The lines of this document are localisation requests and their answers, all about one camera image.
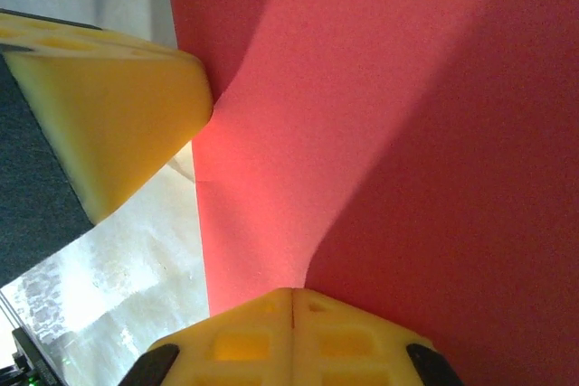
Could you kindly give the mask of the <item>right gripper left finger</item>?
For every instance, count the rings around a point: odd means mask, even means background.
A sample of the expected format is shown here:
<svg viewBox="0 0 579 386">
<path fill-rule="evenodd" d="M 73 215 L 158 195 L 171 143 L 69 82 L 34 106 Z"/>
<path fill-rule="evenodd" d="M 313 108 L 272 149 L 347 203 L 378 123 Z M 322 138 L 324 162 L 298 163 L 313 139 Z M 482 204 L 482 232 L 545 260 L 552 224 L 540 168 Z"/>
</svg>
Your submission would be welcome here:
<svg viewBox="0 0 579 386">
<path fill-rule="evenodd" d="M 108 218 L 209 121 L 192 54 L 90 24 L 1 13 L 1 280 Z"/>
</svg>

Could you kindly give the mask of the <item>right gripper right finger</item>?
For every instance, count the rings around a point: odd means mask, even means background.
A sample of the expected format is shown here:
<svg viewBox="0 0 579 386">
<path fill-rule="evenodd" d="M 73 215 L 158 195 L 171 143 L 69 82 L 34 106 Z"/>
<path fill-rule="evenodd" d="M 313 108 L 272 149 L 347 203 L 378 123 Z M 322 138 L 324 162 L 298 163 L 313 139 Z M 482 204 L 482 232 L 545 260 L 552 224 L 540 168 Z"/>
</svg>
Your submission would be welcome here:
<svg viewBox="0 0 579 386">
<path fill-rule="evenodd" d="M 279 288 L 154 342 L 123 385 L 460 385 L 427 338 L 305 288 Z"/>
</svg>

